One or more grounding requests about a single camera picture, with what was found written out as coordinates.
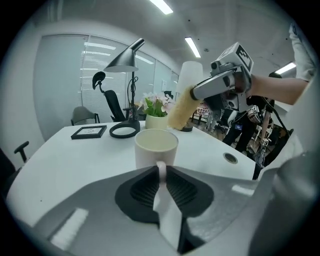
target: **lamp base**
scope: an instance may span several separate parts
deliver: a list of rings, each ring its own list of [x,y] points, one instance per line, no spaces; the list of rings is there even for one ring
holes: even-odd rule
[[[186,123],[186,125],[182,128],[181,132],[192,132],[192,129],[193,129],[193,125],[190,124],[189,122]]]
[[[124,127],[129,127],[133,128],[135,131],[129,134],[124,134],[124,135],[119,135],[119,134],[114,134],[114,131],[119,129],[119,128],[124,128]],[[126,138],[131,138],[135,136],[138,132],[140,132],[140,122],[137,119],[129,119],[126,121],[123,121],[121,123],[116,124],[115,126],[111,127],[109,133],[110,136],[113,138],[117,139],[126,139]]]

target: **flower pot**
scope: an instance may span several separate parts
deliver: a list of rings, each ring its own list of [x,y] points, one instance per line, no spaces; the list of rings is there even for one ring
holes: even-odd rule
[[[162,129],[167,128],[168,116],[156,117],[152,115],[146,115],[145,118],[145,128],[146,129]]]

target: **black chair armrest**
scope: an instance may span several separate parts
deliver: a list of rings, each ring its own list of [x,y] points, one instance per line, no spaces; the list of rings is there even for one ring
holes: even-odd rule
[[[132,110],[133,108],[132,107],[125,107],[123,108],[122,110],[125,111],[125,120],[128,120],[129,119],[129,112],[130,110]]]
[[[26,161],[27,161],[27,157],[26,157],[24,148],[25,148],[26,146],[28,146],[28,145],[29,145],[29,141],[26,141],[25,143],[23,143],[23,144],[21,144],[20,146],[18,146],[18,147],[15,149],[15,151],[14,151],[15,154],[18,153],[18,152],[20,153],[23,162],[26,162]]]
[[[94,121],[95,121],[95,123],[98,122],[100,124],[100,118],[99,118],[98,113],[94,113]]]
[[[21,150],[23,150],[26,146],[28,146],[29,145],[29,141],[26,141],[25,143],[23,143],[23,144],[21,144],[20,146],[18,146],[16,149],[15,149],[15,151],[14,151],[14,153],[16,154],[16,153],[18,153],[18,152],[20,152]]]

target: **black rubber pad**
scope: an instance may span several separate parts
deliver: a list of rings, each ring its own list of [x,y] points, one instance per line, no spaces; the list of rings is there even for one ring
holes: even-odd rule
[[[167,166],[166,186],[185,218],[199,216],[214,199],[210,186],[171,166]],[[115,202],[134,221],[158,224],[158,214],[153,211],[158,189],[159,170],[153,166],[120,185]]]

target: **white sleeve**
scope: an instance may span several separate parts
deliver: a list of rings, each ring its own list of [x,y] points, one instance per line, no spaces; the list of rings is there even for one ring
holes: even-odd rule
[[[294,60],[296,64],[296,78],[309,82],[314,76],[316,67],[311,60],[306,48],[301,43],[298,36],[293,31],[293,26],[290,26],[290,39],[292,41],[292,47],[294,51]]]

